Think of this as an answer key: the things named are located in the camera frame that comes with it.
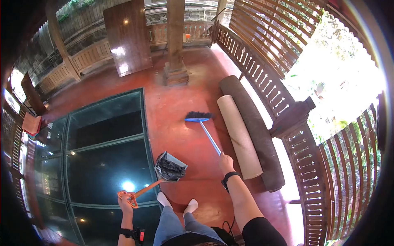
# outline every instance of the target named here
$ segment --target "black sleeve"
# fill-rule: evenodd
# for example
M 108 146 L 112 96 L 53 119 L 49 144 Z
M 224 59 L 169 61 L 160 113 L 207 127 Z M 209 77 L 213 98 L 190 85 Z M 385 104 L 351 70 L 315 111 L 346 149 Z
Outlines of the black sleeve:
M 287 246 L 282 235 L 264 217 L 246 223 L 242 231 L 245 246 Z

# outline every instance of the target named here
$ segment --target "rolled mat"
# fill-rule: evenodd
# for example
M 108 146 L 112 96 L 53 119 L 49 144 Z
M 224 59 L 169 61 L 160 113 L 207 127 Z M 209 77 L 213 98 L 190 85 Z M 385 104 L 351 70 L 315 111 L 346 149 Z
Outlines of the rolled mat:
M 251 179 L 261 175 L 263 170 L 234 100 L 231 96 L 226 95 L 219 98 L 217 104 L 237 155 L 243 179 Z
M 235 76 L 228 76 L 219 83 L 224 95 L 231 95 L 252 139 L 263 169 L 263 182 L 268 191 L 274 192 L 285 184 L 278 154 L 271 135 L 249 94 Z

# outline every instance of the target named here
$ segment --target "white sock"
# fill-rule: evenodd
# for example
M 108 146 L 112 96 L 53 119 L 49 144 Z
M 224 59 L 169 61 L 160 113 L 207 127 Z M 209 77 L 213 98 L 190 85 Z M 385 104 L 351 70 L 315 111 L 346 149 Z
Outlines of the white sock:
M 198 202 L 196 201 L 196 199 L 191 199 L 188 207 L 183 212 L 183 216 L 185 216 L 186 213 L 194 212 L 197 208 L 198 208 Z
M 165 194 L 163 192 L 159 192 L 159 194 L 157 194 L 157 200 L 165 207 L 165 206 L 171 206 L 171 203 L 167 200 L 167 197 L 165 196 Z

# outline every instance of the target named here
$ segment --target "leg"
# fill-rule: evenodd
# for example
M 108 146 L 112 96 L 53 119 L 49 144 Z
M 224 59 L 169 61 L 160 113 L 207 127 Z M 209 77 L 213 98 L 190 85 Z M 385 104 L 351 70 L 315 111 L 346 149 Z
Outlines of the leg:
M 204 234 L 213 239 L 219 240 L 224 243 L 223 240 L 217 235 L 217 233 L 209 226 L 203 225 L 200 222 L 196 221 L 191 213 L 186 213 L 184 215 L 185 219 L 185 230 L 195 232 L 198 234 Z
M 185 232 L 178 216 L 174 213 L 170 203 L 162 192 L 158 194 L 158 200 L 165 207 L 163 208 L 163 212 L 160 216 L 160 222 L 154 236 L 153 246 L 160 246 L 165 241 Z
M 194 212 L 197 208 L 198 208 L 197 201 L 195 199 L 192 199 L 183 213 L 183 218 L 185 219 L 185 230 L 198 234 L 203 234 L 224 243 L 222 239 L 214 231 L 214 229 L 196 221 L 196 219 L 193 217 L 191 213 Z

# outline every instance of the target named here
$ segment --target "wooden blinds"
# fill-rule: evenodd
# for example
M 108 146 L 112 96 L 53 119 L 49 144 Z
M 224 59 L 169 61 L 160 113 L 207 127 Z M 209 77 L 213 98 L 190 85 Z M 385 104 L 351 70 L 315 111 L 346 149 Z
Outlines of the wooden blinds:
M 307 0 L 235 0 L 229 28 L 284 78 L 322 15 L 320 7 Z

